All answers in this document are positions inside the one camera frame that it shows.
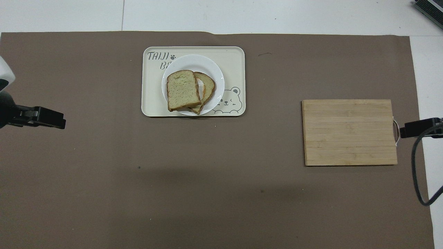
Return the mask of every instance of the cartoon bear face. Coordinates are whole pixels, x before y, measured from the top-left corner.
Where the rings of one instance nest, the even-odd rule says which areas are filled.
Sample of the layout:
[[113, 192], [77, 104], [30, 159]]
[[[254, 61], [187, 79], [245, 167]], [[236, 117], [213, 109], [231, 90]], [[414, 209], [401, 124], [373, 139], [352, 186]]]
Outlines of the cartoon bear face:
[[214, 109], [214, 113], [239, 113], [242, 107], [240, 101], [240, 88], [233, 87], [230, 90], [225, 90], [223, 97]]

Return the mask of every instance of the black cable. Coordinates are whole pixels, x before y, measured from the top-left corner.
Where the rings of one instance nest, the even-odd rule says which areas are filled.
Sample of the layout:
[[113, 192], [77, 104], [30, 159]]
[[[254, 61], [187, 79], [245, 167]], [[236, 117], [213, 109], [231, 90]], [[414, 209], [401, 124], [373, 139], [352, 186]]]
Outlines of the black cable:
[[418, 200], [423, 206], [429, 206], [443, 193], [443, 186], [440, 187], [440, 189], [429, 199], [429, 201], [424, 202], [423, 198], [421, 197], [420, 190], [418, 188], [418, 182], [417, 182], [417, 172], [416, 172], [416, 165], [415, 165], [415, 154], [417, 150], [417, 146], [420, 143], [420, 141], [425, 137], [426, 135], [429, 135], [431, 132], [443, 128], [443, 123], [437, 124], [432, 126], [429, 129], [426, 129], [424, 132], [420, 134], [420, 136], [417, 137], [417, 140], [415, 141], [414, 145], [412, 146], [412, 155], [411, 155], [411, 164], [412, 164], [412, 180], [414, 181], [414, 188], [418, 197]]

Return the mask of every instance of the plate of bread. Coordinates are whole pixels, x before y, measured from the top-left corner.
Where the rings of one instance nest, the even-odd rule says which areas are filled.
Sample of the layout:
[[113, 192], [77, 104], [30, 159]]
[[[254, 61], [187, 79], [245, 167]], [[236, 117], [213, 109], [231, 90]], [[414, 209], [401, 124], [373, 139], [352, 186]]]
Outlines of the plate of bread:
[[211, 59], [189, 54], [177, 58], [165, 70], [162, 92], [170, 112], [203, 115], [217, 106], [225, 90], [225, 79]]

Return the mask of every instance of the white table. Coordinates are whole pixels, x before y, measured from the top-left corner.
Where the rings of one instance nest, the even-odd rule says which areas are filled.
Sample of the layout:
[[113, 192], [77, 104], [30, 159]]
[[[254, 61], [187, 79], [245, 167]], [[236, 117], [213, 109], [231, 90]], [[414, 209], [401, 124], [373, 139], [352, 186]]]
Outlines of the white table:
[[[207, 31], [408, 35], [420, 119], [443, 117], [443, 30], [408, 0], [0, 0], [0, 32]], [[424, 139], [429, 194], [443, 184], [443, 139]], [[443, 249], [443, 197], [431, 206]]]

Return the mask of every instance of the bear ear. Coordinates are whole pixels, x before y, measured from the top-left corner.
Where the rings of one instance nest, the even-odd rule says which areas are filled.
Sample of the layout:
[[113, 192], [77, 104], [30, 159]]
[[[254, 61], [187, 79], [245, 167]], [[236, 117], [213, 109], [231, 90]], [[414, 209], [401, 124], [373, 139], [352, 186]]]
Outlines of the bear ear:
[[240, 95], [240, 88], [238, 88], [236, 86], [231, 88], [231, 91], [235, 92], [235, 94], [237, 94], [237, 95]]

